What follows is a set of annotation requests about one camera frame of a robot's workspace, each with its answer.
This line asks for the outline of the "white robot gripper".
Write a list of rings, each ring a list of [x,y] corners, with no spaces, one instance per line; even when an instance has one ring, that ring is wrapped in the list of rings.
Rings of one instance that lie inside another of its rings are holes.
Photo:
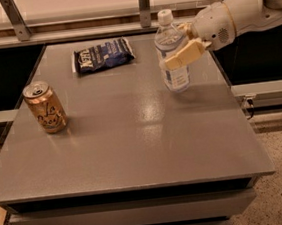
[[[207,49],[222,49],[236,38],[234,20],[224,2],[216,2],[202,9],[192,24],[184,22],[177,29],[190,41],[164,59],[163,66],[168,70],[185,67],[201,58]]]

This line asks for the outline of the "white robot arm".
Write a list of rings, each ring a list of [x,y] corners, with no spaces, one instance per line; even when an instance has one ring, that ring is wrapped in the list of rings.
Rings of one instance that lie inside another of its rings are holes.
[[[223,0],[202,9],[190,23],[180,25],[186,36],[160,67],[177,70],[201,58],[205,50],[219,50],[240,35],[282,25],[282,0]]]

